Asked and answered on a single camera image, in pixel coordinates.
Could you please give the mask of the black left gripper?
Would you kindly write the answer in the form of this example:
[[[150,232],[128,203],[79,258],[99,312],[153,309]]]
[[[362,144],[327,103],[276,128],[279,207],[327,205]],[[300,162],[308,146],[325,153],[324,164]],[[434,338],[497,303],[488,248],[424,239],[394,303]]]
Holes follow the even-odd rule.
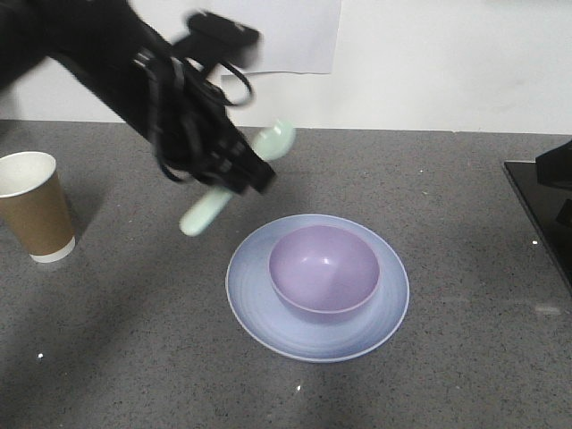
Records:
[[[175,57],[138,57],[135,64],[149,87],[147,139],[167,178],[268,191],[276,173],[227,116],[232,102],[221,89]]]

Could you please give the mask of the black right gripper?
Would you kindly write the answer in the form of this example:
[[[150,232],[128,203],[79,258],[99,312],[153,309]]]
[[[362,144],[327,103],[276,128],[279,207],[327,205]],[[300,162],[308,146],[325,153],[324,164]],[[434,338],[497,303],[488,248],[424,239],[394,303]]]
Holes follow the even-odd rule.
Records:
[[[571,142],[556,147],[535,158],[536,176],[539,184],[571,191]],[[547,215],[541,223],[571,223],[571,199],[567,198],[556,216]]]

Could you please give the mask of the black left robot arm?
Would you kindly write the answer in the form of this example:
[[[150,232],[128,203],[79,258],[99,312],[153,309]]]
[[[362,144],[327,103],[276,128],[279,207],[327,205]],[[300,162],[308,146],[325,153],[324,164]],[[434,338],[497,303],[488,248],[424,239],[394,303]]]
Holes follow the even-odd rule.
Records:
[[[239,74],[260,35],[211,12],[187,25],[186,37],[168,42],[126,1],[4,1],[1,84],[53,58],[152,145],[170,180],[263,191],[274,171],[208,79],[217,66]]]

